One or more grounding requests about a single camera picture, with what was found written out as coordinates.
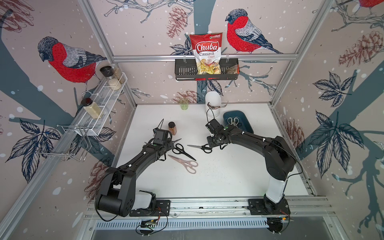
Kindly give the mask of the teal plastic storage box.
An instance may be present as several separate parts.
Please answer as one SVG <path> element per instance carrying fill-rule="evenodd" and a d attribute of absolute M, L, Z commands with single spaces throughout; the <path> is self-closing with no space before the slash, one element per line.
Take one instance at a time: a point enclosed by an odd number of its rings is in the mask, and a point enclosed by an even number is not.
<path fill-rule="evenodd" d="M 254 130 L 248 121 L 246 115 L 242 111 L 228 111 L 223 114 L 224 123 L 226 125 L 233 125 L 241 130 L 254 133 Z"/>

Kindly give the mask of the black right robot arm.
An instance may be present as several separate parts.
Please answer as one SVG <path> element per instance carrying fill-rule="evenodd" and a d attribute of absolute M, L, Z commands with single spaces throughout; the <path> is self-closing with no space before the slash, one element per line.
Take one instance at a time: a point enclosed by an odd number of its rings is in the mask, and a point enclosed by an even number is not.
<path fill-rule="evenodd" d="M 221 150 L 229 144 L 239 145 L 252 150 L 265 158 L 266 169 L 270 175 L 265 199 L 279 204 L 284 197 L 289 173 L 293 170 L 296 159 L 284 138 L 266 138 L 251 134 L 233 125 L 224 127 L 216 119 L 206 124 L 210 132 L 207 137 L 210 148 Z"/>

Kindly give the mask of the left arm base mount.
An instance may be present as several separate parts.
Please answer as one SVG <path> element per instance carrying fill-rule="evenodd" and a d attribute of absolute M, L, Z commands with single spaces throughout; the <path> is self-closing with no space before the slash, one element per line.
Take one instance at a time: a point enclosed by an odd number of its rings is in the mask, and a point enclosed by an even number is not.
<path fill-rule="evenodd" d="M 146 209 L 136 209 L 129 213 L 130 217 L 158 217 L 169 216 L 170 214 L 170 200 L 156 200 L 151 202 L 150 206 Z"/>

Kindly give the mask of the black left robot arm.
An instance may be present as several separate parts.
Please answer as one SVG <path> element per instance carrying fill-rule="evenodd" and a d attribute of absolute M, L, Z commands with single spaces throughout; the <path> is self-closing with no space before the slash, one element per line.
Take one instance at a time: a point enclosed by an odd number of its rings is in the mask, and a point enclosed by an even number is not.
<path fill-rule="evenodd" d="M 139 154 L 126 164 L 106 171 L 95 197 L 96 211 L 126 217 L 134 208 L 137 178 L 174 148 L 171 132 L 156 128 L 154 138 L 143 146 Z"/>

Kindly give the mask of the large black scissors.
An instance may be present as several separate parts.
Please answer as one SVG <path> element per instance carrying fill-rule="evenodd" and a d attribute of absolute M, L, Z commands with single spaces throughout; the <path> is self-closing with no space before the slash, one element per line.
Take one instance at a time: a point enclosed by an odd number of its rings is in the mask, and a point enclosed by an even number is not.
<path fill-rule="evenodd" d="M 186 157 L 190 158 L 191 160 L 196 161 L 196 159 L 194 157 L 192 157 L 190 154 L 188 154 L 185 151 L 183 145 L 181 145 L 181 144 L 175 144 L 174 148 L 172 149 L 172 152 L 176 155 L 185 155 Z"/>

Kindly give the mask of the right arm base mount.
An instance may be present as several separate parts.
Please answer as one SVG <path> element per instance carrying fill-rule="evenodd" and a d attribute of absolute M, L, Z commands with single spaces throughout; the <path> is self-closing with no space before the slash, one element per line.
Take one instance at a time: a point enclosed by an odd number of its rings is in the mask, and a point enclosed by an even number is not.
<path fill-rule="evenodd" d="M 263 198 L 248 199 L 247 209 L 251 215 L 290 215 L 288 201 L 283 197 L 277 204 L 264 195 Z"/>

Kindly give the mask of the pink kitchen scissors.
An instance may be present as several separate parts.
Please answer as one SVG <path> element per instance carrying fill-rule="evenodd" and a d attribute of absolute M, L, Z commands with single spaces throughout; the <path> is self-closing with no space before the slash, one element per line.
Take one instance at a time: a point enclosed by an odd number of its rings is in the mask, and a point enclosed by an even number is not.
<path fill-rule="evenodd" d="M 187 161 L 187 160 L 183 160 L 181 158 L 178 158 L 178 157 L 172 156 L 172 155 L 168 155 L 168 156 L 170 158 L 172 158 L 174 161 L 181 164 L 187 170 L 188 173 L 190 173 L 190 174 L 196 174 L 197 173 L 196 167 L 198 167 L 199 164 L 196 161 L 194 161 L 194 160 Z"/>

